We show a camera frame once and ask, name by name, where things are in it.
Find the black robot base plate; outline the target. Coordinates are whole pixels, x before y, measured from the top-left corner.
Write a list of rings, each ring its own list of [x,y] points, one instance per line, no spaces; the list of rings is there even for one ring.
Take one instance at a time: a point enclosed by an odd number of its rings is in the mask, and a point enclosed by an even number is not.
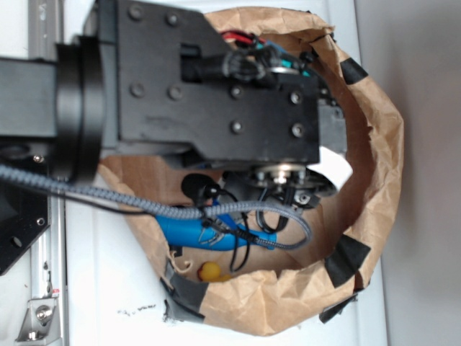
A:
[[[42,154],[24,144],[1,146],[1,163],[46,174]],[[5,275],[49,226],[49,197],[30,187],[1,180],[1,274]]]

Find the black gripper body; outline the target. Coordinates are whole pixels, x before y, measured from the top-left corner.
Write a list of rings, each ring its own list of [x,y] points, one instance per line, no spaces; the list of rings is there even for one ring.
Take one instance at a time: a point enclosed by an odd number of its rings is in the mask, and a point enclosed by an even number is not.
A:
[[[102,52],[108,154],[184,168],[317,164],[347,150],[325,80],[271,43],[232,48],[203,14],[97,1],[85,30]]]

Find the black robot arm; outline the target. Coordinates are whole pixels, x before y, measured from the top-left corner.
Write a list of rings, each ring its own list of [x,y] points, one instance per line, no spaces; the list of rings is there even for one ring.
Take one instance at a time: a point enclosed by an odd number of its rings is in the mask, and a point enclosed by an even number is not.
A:
[[[270,44],[232,48],[199,12],[96,1],[54,61],[1,60],[1,157],[90,181],[105,155],[179,169],[313,167],[347,150],[323,78]]]

